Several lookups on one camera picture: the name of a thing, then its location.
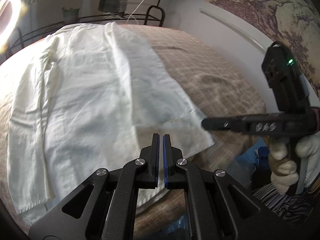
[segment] white knit glove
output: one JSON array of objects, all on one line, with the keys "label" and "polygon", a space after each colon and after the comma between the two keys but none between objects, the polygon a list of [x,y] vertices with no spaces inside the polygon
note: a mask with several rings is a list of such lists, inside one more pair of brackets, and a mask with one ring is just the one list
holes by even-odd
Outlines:
[{"label": "white knit glove", "polygon": [[[279,194],[285,194],[289,187],[299,180],[297,165],[287,158],[287,149],[284,143],[271,142],[268,157],[271,168],[271,183]],[[296,153],[300,158],[308,158],[307,174],[304,181],[309,187],[320,173],[320,133],[302,138],[296,146]]]}]

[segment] brown fabric surface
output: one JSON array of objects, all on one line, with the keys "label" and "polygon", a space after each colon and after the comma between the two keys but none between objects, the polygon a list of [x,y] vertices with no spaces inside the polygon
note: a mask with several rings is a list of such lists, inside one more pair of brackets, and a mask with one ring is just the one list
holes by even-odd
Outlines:
[{"label": "brown fabric surface", "polygon": [[[147,39],[164,62],[168,73],[181,85],[192,101],[207,116],[227,116],[265,112],[265,106],[252,86],[231,63],[209,46],[192,36],[171,29],[123,25]],[[15,73],[1,70],[0,84]],[[16,214],[12,204],[6,171],[7,133],[13,85],[3,83],[0,93],[0,198],[18,225],[28,227]],[[202,169],[214,171],[225,167],[254,142],[254,137],[231,132],[214,132],[216,144],[197,154],[193,162]],[[183,212],[184,197],[181,190],[170,191],[157,203],[136,216],[135,238],[154,232],[176,220]]]}]

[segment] white towel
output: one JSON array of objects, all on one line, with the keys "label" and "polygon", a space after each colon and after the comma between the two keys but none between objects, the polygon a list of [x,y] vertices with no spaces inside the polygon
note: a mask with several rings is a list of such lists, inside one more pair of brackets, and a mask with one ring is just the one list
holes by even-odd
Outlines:
[{"label": "white towel", "polygon": [[[9,121],[8,184],[28,224],[96,169],[137,158],[154,132],[169,133],[185,158],[213,145],[203,113],[137,34],[68,25],[43,45],[22,66]],[[162,170],[157,189],[139,191],[140,211],[165,194]]]}]

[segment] potted plant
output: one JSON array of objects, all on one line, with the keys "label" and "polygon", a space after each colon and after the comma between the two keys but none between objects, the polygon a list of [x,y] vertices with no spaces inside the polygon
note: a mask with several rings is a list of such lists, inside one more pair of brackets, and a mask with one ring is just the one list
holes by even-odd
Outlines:
[{"label": "potted plant", "polygon": [[66,24],[77,23],[79,20],[79,9],[66,9],[65,7],[62,8],[62,16],[63,21]]}]

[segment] black wire rack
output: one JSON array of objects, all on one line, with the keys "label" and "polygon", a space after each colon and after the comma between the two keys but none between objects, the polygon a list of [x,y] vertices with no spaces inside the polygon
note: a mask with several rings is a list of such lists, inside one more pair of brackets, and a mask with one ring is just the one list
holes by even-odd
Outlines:
[{"label": "black wire rack", "polygon": [[[148,21],[159,22],[159,27],[162,27],[165,19],[165,11],[163,8],[159,6],[160,2],[161,0],[158,0],[156,5],[149,6],[145,14],[132,14],[130,19],[137,20],[137,21],[144,21],[144,25],[147,25]],[[160,18],[150,14],[151,9],[153,8],[161,12]],[[92,16],[79,18],[77,23],[101,23],[106,21],[121,21],[121,20],[126,21],[129,19],[129,16],[130,16],[129,13],[107,13],[107,14],[101,14],[101,15],[92,15]],[[23,49],[26,44],[38,41],[46,37],[47,35],[56,32],[57,30],[59,30],[65,25],[67,24],[61,21],[61,22],[53,23],[45,27],[39,28],[35,31],[29,32],[24,35],[22,35],[20,28],[17,27],[16,31],[18,32],[18,39],[11,46],[7,44],[7,48],[5,52],[6,58],[9,58],[14,54],[12,52],[13,49],[16,53],[19,50]]]}]

